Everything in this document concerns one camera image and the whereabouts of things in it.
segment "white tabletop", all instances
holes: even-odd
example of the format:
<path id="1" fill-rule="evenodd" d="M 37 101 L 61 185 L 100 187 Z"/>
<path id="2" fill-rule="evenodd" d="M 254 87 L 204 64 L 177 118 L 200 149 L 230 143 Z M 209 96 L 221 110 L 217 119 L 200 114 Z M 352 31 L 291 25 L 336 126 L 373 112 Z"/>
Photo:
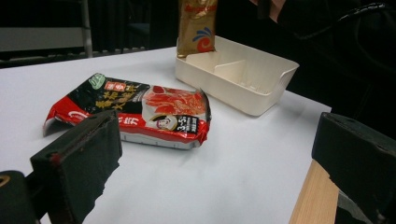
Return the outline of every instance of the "white tabletop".
<path id="1" fill-rule="evenodd" d="M 42 136 L 51 106 L 94 73 L 193 90 L 175 78 L 175 56 L 170 48 L 0 69 L 0 171 L 32 172 L 30 157 L 62 134 Z M 330 108 L 288 91 L 258 118 L 209 102 L 201 147 L 123 142 L 120 167 L 84 223 L 288 223 Z"/>

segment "white plastic tray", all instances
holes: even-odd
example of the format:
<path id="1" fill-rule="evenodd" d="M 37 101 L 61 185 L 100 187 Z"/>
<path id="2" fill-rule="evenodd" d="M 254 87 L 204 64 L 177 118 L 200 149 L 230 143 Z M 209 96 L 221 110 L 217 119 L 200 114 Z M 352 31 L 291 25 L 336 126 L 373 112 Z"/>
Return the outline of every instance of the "white plastic tray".
<path id="1" fill-rule="evenodd" d="M 249 115 L 276 104 L 299 64 L 216 36 L 216 51 L 176 60 L 177 79 Z"/>

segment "black foam block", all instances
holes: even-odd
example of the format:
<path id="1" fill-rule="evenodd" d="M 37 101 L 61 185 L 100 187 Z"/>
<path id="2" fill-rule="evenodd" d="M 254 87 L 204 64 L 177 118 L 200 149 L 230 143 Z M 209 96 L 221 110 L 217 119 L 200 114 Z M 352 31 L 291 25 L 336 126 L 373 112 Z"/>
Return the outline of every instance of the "black foam block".
<path id="1" fill-rule="evenodd" d="M 312 158 L 370 220 L 396 221 L 395 140 L 354 119 L 323 113 Z"/>
<path id="2" fill-rule="evenodd" d="M 36 181 L 50 199 L 52 223 L 82 223 L 119 166 L 122 154 L 116 111 L 105 111 L 79 125 L 31 158 Z"/>

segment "snack bag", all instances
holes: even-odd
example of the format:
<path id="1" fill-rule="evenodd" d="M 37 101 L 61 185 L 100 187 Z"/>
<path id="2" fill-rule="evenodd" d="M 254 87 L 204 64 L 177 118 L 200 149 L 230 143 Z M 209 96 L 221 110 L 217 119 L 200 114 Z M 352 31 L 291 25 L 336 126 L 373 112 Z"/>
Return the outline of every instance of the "snack bag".
<path id="1" fill-rule="evenodd" d="M 179 0 L 177 57 L 215 50 L 218 0 Z"/>
<path id="2" fill-rule="evenodd" d="M 91 115 L 116 109 L 123 141 L 161 147 L 199 147 L 209 132 L 210 107 L 202 91 L 183 91 L 95 74 L 49 111 L 50 121 L 76 125 Z"/>

